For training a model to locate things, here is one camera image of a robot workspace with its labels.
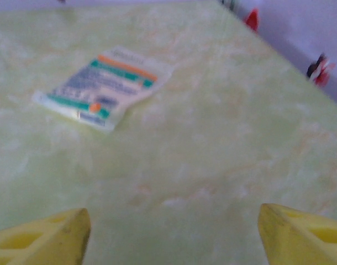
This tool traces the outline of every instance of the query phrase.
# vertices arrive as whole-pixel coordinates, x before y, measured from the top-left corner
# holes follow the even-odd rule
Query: tabletop
[[[117,45],[175,70],[111,134],[32,102]],[[267,264],[261,203],[337,219],[337,105],[217,1],[0,13],[0,229],[86,207],[85,264]]]

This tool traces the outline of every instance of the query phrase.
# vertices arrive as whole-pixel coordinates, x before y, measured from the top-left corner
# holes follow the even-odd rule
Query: small packet
[[[105,132],[112,131],[126,109],[162,87],[173,68],[117,46],[98,55],[50,93],[33,101]]]

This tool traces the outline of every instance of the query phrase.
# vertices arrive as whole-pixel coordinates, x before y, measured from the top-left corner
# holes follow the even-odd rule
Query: orange dot
[[[90,112],[99,112],[101,110],[101,104],[100,103],[93,103],[89,107]]]

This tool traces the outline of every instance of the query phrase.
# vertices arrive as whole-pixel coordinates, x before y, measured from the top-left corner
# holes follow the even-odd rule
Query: orange stripe
[[[153,74],[151,74],[149,72],[146,72],[146,71],[144,71],[142,69],[136,68],[134,66],[127,65],[127,64],[125,64],[123,62],[114,61],[114,60],[112,60],[110,58],[107,58],[106,56],[103,56],[103,55],[99,55],[98,59],[99,59],[99,61],[102,61],[102,62],[105,62],[105,63],[109,63],[109,64],[111,64],[111,65],[113,65],[115,67],[119,67],[121,69],[127,70],[127,71],[132,72],[132,73],[137,73],[137,74],[139,74],[141,76],[144,76],[144,77],[150,79],[151,81],[156,81],[157,80],[157,76],[155,76],[155,75],[153,75]]]

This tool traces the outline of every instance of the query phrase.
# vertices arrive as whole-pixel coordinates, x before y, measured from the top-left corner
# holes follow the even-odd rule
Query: green marble surface
[[[171,79],[103,135],[31,102],[116,45]],[[0,229],[87,207],[93,264],[267,264],[261,203],[337,219],[337,106],[216,1],[0,13]]]

